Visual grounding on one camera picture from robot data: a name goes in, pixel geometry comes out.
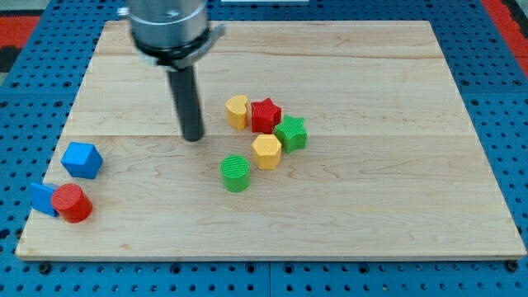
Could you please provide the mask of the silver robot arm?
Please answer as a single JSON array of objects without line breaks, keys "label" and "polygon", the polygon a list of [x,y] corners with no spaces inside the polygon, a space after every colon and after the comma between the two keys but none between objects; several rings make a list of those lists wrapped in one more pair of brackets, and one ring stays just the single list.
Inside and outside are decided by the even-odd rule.
[{"label": "silver robot arm", "polygon": [[211,26],[204,0],[126,0],[117,13],[145,63],[169,71],[193,66],[225,34]]}]

